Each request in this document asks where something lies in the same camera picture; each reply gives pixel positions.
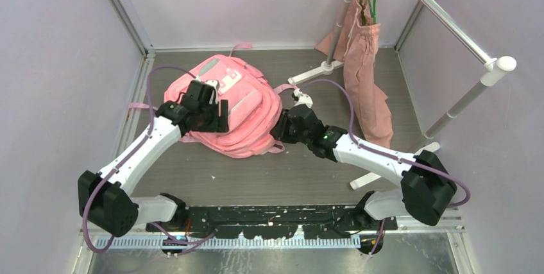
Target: white enclosure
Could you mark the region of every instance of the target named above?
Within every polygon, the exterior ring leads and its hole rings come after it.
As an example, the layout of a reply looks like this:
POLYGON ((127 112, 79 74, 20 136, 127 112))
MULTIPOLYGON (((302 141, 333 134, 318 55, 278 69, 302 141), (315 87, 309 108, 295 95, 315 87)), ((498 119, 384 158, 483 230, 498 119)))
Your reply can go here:
POLYGON ((0 273, 68 273, 78 177, 112 158, 142 55, 107 0, 0 1, 0 273))
MULTIPOLYGON (((155 49, 306 47, 334 25, 342 0, 122 0, 155 49)), ((378 0, 380 45, 396 44, 416 0, 378 0)))
MULTIPOLYGON (((544 146, 539 133, 544 74, 538 59, 543 2, 437 2, 490 55, 514 56, 520 64, 435 138, 446 168, 473 190, 471 202, 461 207, 473 261, 478 273, 539 272, 544 236, 533 222, 544 217, 539 203, 544 178, 537 165, 544 146)), ((397 45, 424 132, 485 70, 429 11, 413 15, 417 3, 378 0, 377 15, 380 45, 397 45), (413 28, 409 23, 409 32, 403 31, 411 17, 413 28)), ((121 137, 126 107, 134 89, 142 87, 137 81, 150 63, 143 61, 147 52, 152 58, 155 49, 217 49, 240 42, 264 49, 311 48, 332 30, 342 0, 0 4, 6 59, 0 90, 5 114, 0 273, 57 274, 71 273, 80 244, 77 179, 82 171, 103 166, 123 147, 119 139, 128 138, 121 137)))
MULTIPOLYGON (((474 192, 461 207, 480 273, 540 273, 544 196, 542 0, 437 0, 489 52, 513 56, 515 72, 438 135, 441 160, 474 192)), ((482 66, 424 12, 400 51, 421 129, 481 76, 482 66)))

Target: white metal pole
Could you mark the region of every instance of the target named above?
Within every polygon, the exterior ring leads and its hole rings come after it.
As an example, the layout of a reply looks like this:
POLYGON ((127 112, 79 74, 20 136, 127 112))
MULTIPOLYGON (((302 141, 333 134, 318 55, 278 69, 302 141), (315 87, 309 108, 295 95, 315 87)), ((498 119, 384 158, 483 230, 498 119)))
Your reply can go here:
POLYGON ((433 139, 451 120, 455 119, 470 103, 480 96, 486 89, 494 86, 506 73, 516 69, 516 60, 512 57, 500 57, 498 60, 492 59, 491 63, 486 65, 489 71, 472 89, 470 89, 450 110, 438 119, 410 148, 410 151, 416 151, 424 146, 429 140, 433 139))

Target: black motor joint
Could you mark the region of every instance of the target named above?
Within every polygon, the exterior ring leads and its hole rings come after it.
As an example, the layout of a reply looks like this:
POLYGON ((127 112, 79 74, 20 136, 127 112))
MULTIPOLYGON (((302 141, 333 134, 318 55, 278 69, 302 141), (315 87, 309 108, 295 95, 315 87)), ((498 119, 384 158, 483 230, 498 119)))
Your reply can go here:
POLYGON ((198 80, 193 80, 180 103, 167 101, 155 115, 172 120, 182 135, 194 132, 228 132, 228 101, 216 103, 217 90, 198 80))
MULTIPOLYGON (((448 174, 433 152, 424 150, 415 159, 419 164, 448 174)), ((418 221, 436 226, 457 192, 455 182, 416 166, 412 166, 402 176, 400 188, 406 211, 418 221)))
POLYGON ((336 126, 323 125, 314 111, 307 105, 301 104, 289 109, 283 109, 280 119, 270 134, 277 141, 288 144, 301 142, 320 158, 337 162, 333 149, 342 135, 348 133, 336 126))

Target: cable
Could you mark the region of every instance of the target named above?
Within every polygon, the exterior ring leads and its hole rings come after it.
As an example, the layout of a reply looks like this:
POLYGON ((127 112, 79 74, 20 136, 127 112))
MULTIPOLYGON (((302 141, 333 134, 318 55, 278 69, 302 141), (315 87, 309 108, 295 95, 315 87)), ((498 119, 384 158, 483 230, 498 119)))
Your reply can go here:
POLYGON ((459 202, 451 203, 450 205, 448 205, 448 207, 450 207, 450 208, 451 207, 458 207, 458 206, 464 205, 465 203, 468 202, 468 200, 470 199, 470 190, 468 189, 468 187, 464 183, 462 183, 457 178, 455 178, 455 177, 453 177, 451 175, 448 175, 447 173, 445 173, 443 171, 440 171, 440 170, 438 170, 436 168, 429 167, 429 166, 426 166, 426 165, 423 165, 423 164, 420 164, 420 163, 417 163, 417 162, 412 162, 410 160, 407 160, 406 158, 401 158, 399 160, 398 157, 395 156, 395 155, 389 154, 387 152, 380 151, 378 149, 371 148, 371 147, 369 147, 367 145, 364 145, 364 144, 360 144, 357 141, 357 139, 355 138, 355 135, 353 134, 353 111, 354 111, 354 109, 353 109, 353 103, 350 100, 350 97, 349 97, 346 89, 344 89, 342 86, 340 86, 340 84, 338 84, 335 81, 325 80, 325 79, 312 80, 309 83, 306 83, 304 86, 300 87, 300 89, 302 90, 302 89, 308 87, 309 85, 312 85, 313 83, 317 83, 317 82, 326 82, 326 83, 331 83, 331 84, 335 85, 336 87, 338 87, 344 93, 344 95, 346 96, 346 99, 348 99, 348 103, 350 104, 350 125, 348 127, 348 133, 350 135, 351 140, 357 145, 358 148, 362 148, 362 149, 365 149, 366 151, 370 151, 372 153, 382 155, 382 156, 390 158, 392 160, 397 160, 399 162, 406 163, 406 164, 412 165, 414 167, 430 171, 431 173, 434 173, 436 175, 442 176, 443 178, 446 178, 447 180, 455 182, 456 184, 458 184, 460 187, 463 188, 466 195, 465 195, 463 200, 461 200, 459 202))
MULTIPOLYGON (((148 77, 146 79, 146 86, 147 86, 146 94, 147 94, 147 99, 148 99, 148 105, 149 106, 153 106, 153 102, 151 100, 151 91, 150 91, 150 88, 151 88, 151 76, 155 72, 157 72, 158 70, 161 70, 161 69, 176 69, 178 71, 182 71, 182 72, 185 72, 186 74, 189 74, 193 78, 196 78, 196 76, 194 74, 192 74, 191 72, 189 72, 189 71, 187 71, 185 69, 182 69, 181 67, 172 67, 172 66, 164 65, 162 67, 156 67, 156 68, 152 69, 149 72, 148 77)), ((112 237, 108 240, 108 242, 107 242, 107 244, 106 244, 106 246, 104 248, 96 248, 96 246, 94 246, 92 244, 92 241, 90 240, 90 236, 89 236, 89 226, 87 225, 87 222, 89 220, 90 206, 92 205, 92 202, 94 201, 94 198, 96 198, 96 195, 98 194, 100 189, 102 189, 102 187, 106 184, 106 182, 108 182, 108 180, 115 174, 115 172, 117 172, 119 170, 119 168, 121 168, 121 166, 123 166, 123 164, 126 163, 126 161, 129 160, 134 155, 134 153, 138 152, 138 150, 149 139, 149 136, 151 136, 151 133, 153 132, 153 126, 155 124, 154 119, 155 119, 155 114, 153 112, 153 108, 150 108, 149 109, 149 128, 148 128, 148 132, 147 132, 146 136, 144 136, 144 138, 136 145, 136 147, 134 147, 134 149, 132 149, 132 151, 129 152, 129 154, 127 154, 127 156, 122 158, 121 161, 119 163, 117 163, 117 165, 115 165, 115 167, 104 177, 104 179, 102 179, 102 181, 100 181, 100 183, 98 183, 98 185, 94 188, 94 190, 90 194, 89 199, 87 200, 87 203, 85 204, 85 208, 83 208, 83 224, 82 224, 83 225, 82 226, 83 238, 85 240, 85 243, 89 247, 89 249, 91 251, 93 251, 94 253, 104 253, 104 252, 106 252, 108 250, 108 248, 114 242, 115 237, 112 235, 112 237)))
MULTIPOLYGON (((215 235, 213 233, 209 234, 207 237, 203 238, 202 240, 198 240, 198 241, 195 241, 193 243, 196 243, 198 242, 198 244, 194 244, 194 246, 182 251, 181 253, 178 253, 178 257, 179 256, 183 256, 183 255, 187 255, 188 253, 191 253, 192 251, 194 251, 195 249, 197 249, 199 246, 201 246, 202 244, 204 244, 204 242, 208 241, 209 239, 213 238, 215 235)), ((176 243, 172 240, 170 241, 166 241, 166 243, 170 243, 170 244, 179 244, 179 243, 176 243)))
POLYGON ((189 218, 187 220, 187 228, 185 228, 185 240, 188 239, 190 229, 191 229, 191 219, 189 218))
POLYGON ((198 240, 198 241, 181 241, 181 240, 178 240, 176 239, 175 236, 171 235, 168 231, 166 231, 166 229, 162 228, 161 225, 157 224, 157 223, 151 223, 155 228, 159 229, 163 234, 165 234, 169 239, 170 241, 168 241, 168 243, 173 243, 173 244, 180 244, 180 245, 196 245, 196 244, 202 244, 204 242, 206 242, 211 236, 213 236, 214 234, 211 233, 209 234, 207 237, 205 237, 204 239, 202 240, 198 240))
POLYGON ((359 232, 362 232, 362 231, 364 231, 364 229, 361 229, 361 230, 359 230, 359 231, 356 231, 356 232, 352 232, 351 234, 350 234, 350 233, 348 233, 348 234, 349 234, 349 235, 355 235, 355 234, 358 234, 359 232))
POLYGON ((386 225, 386 221, 382 219, 382 223, 380 224, 380 230, 378 230, 378 236, 376 237, 376 243, 374 243, 374 246, 372 246, 372 249, 370 250, 370 253, 368 254, 370 258, 372 258, 372 254, 376 250, 376 247, 378 247, 378 243, 382 239, 382 233, 385 232, 384 227, 386 225))

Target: backpack strap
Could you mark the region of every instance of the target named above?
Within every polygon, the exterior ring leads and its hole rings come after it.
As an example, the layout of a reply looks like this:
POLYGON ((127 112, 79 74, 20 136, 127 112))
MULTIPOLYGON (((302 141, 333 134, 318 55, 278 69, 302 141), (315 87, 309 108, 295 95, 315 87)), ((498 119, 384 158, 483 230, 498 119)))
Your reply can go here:
POLYGON ((231 50, 230 50, 230 54, 228 54, 229 57, 232 57, 232 53, 236 50, 236 49, 251 49, 253 47, 253 45, 249 42, 245 42, 245 43, 240 43, 240 44, 236 44, 231 50))
POLYGON ((149 109, 149 105, 144 103, 130 103, 128 105, 128 108, 134 108, 134 109, 149 109))
POLYGON ((198 139, 194 138, 193 136, 190 136, 189 134, 183 136, 180 138, 180 142, 200 142, 198 139))
POLYGON ((274 93, 275 94, 280 94, 280 93, 282 93, 283 91, 285 91, 287 89, 293 89, 294 90, 294 89, 297 89, 297 86, 291 85, 290 83, 285 83, 283 85, 279 85, 276 88, 274 88, 274 93))
POLYGON ((272 147, 270 147, 268 150, 265 151, 265 153, 269 152, 269 153, 281 153, 285 151, 285 146, 284 144, 282 144, 281 142, 279 141, 276 141, 272 147))

